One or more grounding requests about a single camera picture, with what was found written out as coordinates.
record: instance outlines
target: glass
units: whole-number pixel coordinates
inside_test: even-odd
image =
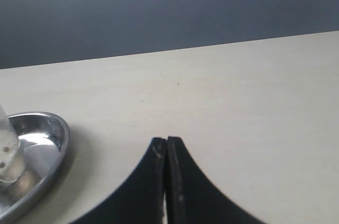
[[[20,140],[0,105],[0,189],[14,183],[24,171],[25,161]]]

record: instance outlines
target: wooden tabletop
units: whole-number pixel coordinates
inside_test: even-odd
[[[339,32],[3,69],[0,88],[7,114],[52,112],[72,134],[60,179],[19,223],[78,218],[169,135],[269,224],[339,219]]]

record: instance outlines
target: metal dish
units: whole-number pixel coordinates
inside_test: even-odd
[[[15,221],[47,192],[69,144],[68,125],[55,114],[27,112],[9,119],[23,146],[26,170],[0,194],[0,223]]]

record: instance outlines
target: white table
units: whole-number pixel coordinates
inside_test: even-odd
[[[72,133],[63,175],[19,223],[78,218],[168,135],[269,224],[339,219],[339,32],[4,69],[0,86],[8,114],[52,112]]]

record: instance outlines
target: black curved piece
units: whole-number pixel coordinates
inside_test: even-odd
[[[154,138],[126,181],[73,224],[163,223],[165,158],[166,140]]]
[[[207,179],[181,138],[168,138],[167,161],[168,224],[263,224]]]

